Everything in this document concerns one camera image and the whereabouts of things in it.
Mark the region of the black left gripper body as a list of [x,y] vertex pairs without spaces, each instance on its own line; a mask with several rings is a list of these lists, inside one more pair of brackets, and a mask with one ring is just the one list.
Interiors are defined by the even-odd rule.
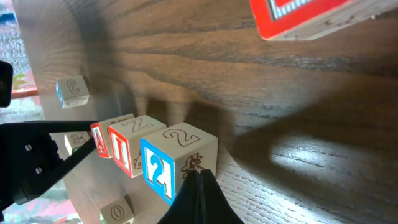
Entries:
[[12,65],[5,61],[1,61],[0,74],[1,107],[7,108],[10,105],[12,95]]

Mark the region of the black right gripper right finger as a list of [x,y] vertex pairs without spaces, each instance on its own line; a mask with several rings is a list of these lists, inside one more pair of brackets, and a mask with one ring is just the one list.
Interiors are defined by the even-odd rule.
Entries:
[[209,169],[191,171],[159,224],[242,223]]

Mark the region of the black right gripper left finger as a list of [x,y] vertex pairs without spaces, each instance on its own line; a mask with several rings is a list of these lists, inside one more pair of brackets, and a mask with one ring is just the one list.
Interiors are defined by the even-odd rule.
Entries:
[[89,139],[65,160],[51,133],[89,131],[94,121],[26,121],[1,125],[1,211],[36,199],[95,149]]

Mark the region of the blue number 2 block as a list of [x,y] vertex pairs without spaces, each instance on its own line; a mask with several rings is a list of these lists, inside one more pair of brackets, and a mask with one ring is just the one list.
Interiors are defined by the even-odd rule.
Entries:
[[216,173],[218,138],[188,123],[146,135],[140,146],[144,180],[169,205],[189,172]]

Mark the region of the red letter A block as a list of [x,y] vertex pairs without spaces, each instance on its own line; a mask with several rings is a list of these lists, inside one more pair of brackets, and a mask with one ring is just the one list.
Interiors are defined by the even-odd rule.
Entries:
[[127,114],[118,116],[116,118],[99,121],[90,125],[91,133],[101,158],[110,159],[113,157],[111,149],[111,141],[109,136],[109,126],[112,124],[120,123],[128,119],[134,118],[134,114]]

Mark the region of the red letter I block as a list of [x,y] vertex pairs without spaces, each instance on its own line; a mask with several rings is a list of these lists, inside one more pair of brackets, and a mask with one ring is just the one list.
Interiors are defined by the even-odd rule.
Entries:
[[141,138],[166,127],[166,124],[148,115],[109,126],[113,160],[128,177],[135,178],[142,174]]

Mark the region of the green letter R block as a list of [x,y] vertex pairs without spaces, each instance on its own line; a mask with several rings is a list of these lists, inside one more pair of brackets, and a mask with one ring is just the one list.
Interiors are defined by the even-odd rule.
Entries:
[[84,143],[86,143],[92,135],[89,132],[69,132],[64,134],[65,147],[69,155],[72,155]]

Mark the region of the blue letter P block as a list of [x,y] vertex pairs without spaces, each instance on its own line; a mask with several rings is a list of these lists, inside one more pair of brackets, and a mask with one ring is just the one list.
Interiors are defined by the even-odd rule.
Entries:
[[63,109],[87,104],[90,92],[83,76],[58,79],[55,91]]

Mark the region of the green letter J block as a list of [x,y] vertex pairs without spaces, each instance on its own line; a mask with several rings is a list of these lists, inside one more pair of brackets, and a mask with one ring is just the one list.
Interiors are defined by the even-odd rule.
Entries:
[[100,210],[101,224],[133,224],[134,213],[124,197]]

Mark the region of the red letter E block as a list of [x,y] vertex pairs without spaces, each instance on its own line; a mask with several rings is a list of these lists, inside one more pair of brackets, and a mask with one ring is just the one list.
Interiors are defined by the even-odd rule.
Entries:
[[315,40],[395,9],[397,0],[250,0],[264,40]]

